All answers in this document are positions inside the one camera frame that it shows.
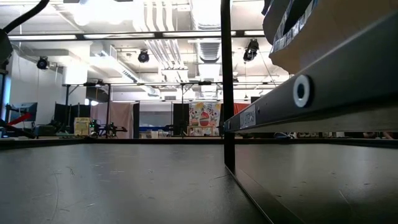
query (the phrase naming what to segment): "label sticker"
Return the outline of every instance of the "label sticker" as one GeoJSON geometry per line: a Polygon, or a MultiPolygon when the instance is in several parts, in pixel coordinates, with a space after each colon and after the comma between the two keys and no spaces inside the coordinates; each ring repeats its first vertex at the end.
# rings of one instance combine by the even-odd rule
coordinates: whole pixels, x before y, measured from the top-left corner
{"type": "Polygon", "coordinates": [[[241,113],[241,129],[256,125],[256,106],[252,105],[241,113]]]}

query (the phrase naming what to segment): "curtain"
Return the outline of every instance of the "curtain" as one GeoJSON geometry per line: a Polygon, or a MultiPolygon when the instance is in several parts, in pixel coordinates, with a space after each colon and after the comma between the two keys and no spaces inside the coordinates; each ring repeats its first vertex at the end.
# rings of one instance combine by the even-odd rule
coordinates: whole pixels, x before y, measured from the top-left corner
{"type": "MultiPolygon", "coordinates": [[[[91,107],[91,118],[98,120],[99,124],[106,123],[107,103],[100,103],[91,107]]],[[[132,104],[130,103],[111,103],[109,110],[109,123],[113,122],[117,127],[125,127],[127,132],[118,132],[119,139],[130,139],[133,134],[132,126],[132,104]]]]}

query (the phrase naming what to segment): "black metal pole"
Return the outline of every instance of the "black metal pole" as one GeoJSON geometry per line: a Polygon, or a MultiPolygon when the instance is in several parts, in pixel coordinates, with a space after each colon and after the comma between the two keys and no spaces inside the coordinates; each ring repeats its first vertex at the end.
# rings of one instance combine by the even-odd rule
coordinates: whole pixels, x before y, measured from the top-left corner
{"type": "Polygon", "coordinates": [[[184,120],[184,85],[181,85],[181,107],[182,107],[182,125],[180,133],[182,135],[182,139],[184,139],[184,128],[185,128],[185,120],[184,120]]]}
{"type": "Polygon", "coordinates": [[[69,119],[69,111],[68,111],[68,109],[69,109],[69,106],[68,106],[68,104],[69,104],[69,88],[70,88],[70,85],[67,85],[67,97],[65,98],[65,120],[63,121],[63,127],[61,129],[62,131],[66,131],[67,126],[69,125],[69,123],[67,123],[68,119],[69,119]]]}
{"type": "Polygon", "coordinates": [[[170,115],[170,124],[171,125],[173,125],[173,102],[170,102],[171,103],[171,109],[170,109],[170,111],[171,111],[171,115],[170,115]]]}
{"type": "MultiPolygon", "coordinates": [[[[224,120],[234,116],[234,86],[232,69],[231,0],[221,0],[221,45],[223,57],[224,120]]],[[[224,163],[235,171],[235,136],[224,133],[224,163]]]]}
{"type": "Polygon", "coordinates": [[[1,75],[1,77],[0,77],[1,78],[1,86],[0,86],[0,119],[1,119],[1,116],[2,116],[2,99],[4,98],[4,87],[6,86],[6,74],[0,73],[0,75],[1,75]]]}
{"type": "Polygon", "coordinates": [[[106,130],[106,136],[105,138],[108,138],[108,134],[109,134],[109,128],[108,128],[108,124],[109,124],[109,111],[111,109],[111,84],[108,84],[108,106],[106,107],[106,124],[105,124],[105,130],[106,130]]]}

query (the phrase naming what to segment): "cardboard box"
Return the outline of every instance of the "cardboard box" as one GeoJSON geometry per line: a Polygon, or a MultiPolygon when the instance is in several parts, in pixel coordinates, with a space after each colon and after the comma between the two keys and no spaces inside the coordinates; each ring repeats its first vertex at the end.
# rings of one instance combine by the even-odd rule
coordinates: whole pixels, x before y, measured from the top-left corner
{"type": "Polygon", "coordinates": [[[90,118],[75,118],[75,136],[88,136],[90,134],[90,118]]]}
{"type": "Polygon", "coordinates": [[[283,34],[289,10],[269,57],[274,65],[296,74],[368,25],[396,12],[398,0],[313,0],[293,28],[283,34]]]}

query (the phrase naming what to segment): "cable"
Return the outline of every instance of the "cable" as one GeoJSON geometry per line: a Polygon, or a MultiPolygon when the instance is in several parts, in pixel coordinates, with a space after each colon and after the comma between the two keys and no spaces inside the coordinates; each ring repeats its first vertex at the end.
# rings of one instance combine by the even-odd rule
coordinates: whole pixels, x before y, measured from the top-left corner
{"type": "Polygon", "coordinates": [[[57,84],[57,75],[58,75],[58,64],[57,64],[57,67],[55,69],[55,84],[57,84]]]}
{"type": "Polygon", "coordinates": [[[28,19],[36,16],[39,12],[41,12],[47,4],[50,2],[50,0],[41,0],[35,7],[33,7],[31,10],[27,11],[25,14],[21,15],[17,19],[13,20],[10,22],[3,30],[5,33],[10,33],[13,29],[15,29],[17,26],[23,24],[26,22],[28,19]]]}
{"type": "Polygon", "coordinates": [[[264,66],[265,66],[266,69],[267,69],[267,72],[268,72],[268,74],[269,74],[269,77],[271,78],[272,82],[274,83],[274,85],[275,85],[275,87],[276,87],[275,81],[274,81],[274,79],[272,78],[271,72],[269,72],[269,70],[268,70],[268,67],[267,67],[267,65],[266,65],[266,61],[264,60],[264,57],[262,57],[262,53],[261,53],[261,52],[260,52],[260,56],[261,56],[262,62],[264,63],[264,66]]]}

